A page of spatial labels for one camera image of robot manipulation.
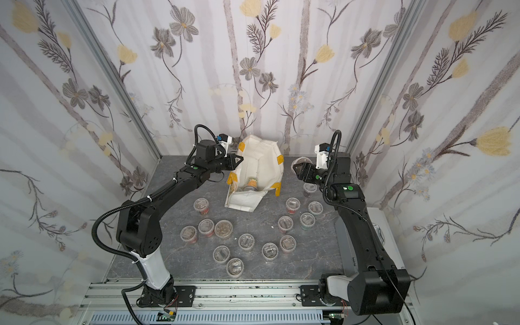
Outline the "seed jar row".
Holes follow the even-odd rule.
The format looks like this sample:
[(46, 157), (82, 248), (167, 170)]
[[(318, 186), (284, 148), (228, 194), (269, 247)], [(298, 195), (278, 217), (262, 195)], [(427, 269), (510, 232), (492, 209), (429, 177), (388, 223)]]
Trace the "seed jar row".
[(255, 238), (252, 234), (242, 234), (238, 239), (239, 247), (246, 252), (252, 251), (255, 246)]

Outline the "white canvas tote bag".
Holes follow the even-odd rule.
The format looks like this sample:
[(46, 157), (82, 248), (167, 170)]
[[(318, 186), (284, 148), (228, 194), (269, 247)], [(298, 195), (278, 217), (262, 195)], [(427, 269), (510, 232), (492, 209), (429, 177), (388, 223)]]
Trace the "white canvas tote bag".
[[(244, 161), (230, 173), (225, 207), (253, 212), (269, 191), (280, 195), (284, 173), (284, 156), (278, 144), (255, 135), (246, 137), (238, 146), (238, 155)], [(249, 177), (258, 179), (258, 191), (244, 191)]]

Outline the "red green label seed jar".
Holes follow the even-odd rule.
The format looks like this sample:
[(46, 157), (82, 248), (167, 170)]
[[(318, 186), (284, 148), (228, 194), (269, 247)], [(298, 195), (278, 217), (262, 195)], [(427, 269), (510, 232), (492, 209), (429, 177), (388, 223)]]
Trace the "red green label seed jar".
[(226, 264), (230, 259), (230, 249), (226, 245), (220, 245), (213, 251), (213, 260), (217, 264)]

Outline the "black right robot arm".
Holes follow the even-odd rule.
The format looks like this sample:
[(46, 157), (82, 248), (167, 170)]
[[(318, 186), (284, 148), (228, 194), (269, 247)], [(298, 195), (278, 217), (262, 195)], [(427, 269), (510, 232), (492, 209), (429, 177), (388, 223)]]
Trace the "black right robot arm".
[(352, 277), (325, 274), (319, 281), (319, 300), (325, 306), (347, 302), (357, 316), (399, 314), (406, 307), (411, 277), (389, 256), (369, 216), (366, 198), (350, 174), (350, 155), (340, 151), (341, 131), (329, 143), (318, 145), (316, 163), (292, 166), (299, 180), (315, 184), (324, 202), (339, 214), (345, 239), (343, 249), (350, 253), (356, 271)]

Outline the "yellow stripe lid seed jar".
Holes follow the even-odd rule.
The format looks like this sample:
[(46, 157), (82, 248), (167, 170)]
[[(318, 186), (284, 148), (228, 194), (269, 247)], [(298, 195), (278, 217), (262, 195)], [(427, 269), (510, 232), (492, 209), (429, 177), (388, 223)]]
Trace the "yellow stripe lid seed jar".
[(262, 256), (266, 261), (273, 261), (279, 254), (278, 246), (273, 242), (267, 242), (262, 246)]

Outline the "clear lid seed jar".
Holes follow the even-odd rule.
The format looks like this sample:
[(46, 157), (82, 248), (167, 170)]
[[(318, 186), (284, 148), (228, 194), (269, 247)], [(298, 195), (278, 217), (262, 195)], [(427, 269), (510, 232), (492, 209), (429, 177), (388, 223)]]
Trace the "clear lid seed jar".
[(226, 272), (232, 278), (240, 277), (245, 269), (245, 264), (240, 258), (231, 258), (226, 265)]

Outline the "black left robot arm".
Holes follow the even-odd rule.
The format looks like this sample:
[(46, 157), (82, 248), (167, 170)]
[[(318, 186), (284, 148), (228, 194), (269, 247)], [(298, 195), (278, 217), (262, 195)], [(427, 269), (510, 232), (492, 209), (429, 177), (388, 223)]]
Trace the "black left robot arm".
[[(128, 309), (132, 308), (128, 294), (137, 290), (142, 290), (137, 302), (139, 307), (166, 307), (177, 299), (175, 280), (161, 255), (161, 219), (184, 196), (209, 181), (213, 174), (234, 171), (244, 160), (229, 151), (231, 136), (211, 132), (209, 139), (200, 139), (200, 129), (209, 130), (202, 124), (194, 127), (192, 150), (184, 166), (174, 173), (170, 181), (142, 199), (125, 201), (93, 223), (91, 235), (94, 243), (107, 253), (131, 260), (139, 269), (141, 283), (121, 291)], [(112, 215), (119, 216), (116, 241), (122, 246), (121, 249), (103, 243), (98, 235), (98, 228)]]

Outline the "orange label seed jar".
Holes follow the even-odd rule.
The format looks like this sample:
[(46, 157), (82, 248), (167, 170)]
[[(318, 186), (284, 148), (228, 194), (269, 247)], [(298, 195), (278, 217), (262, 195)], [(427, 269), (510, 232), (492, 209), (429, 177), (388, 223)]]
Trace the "orange label seed jar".
[(258, 179), (256, 177), (249, 177), (243, 188), (244, 191), (258, 191)]

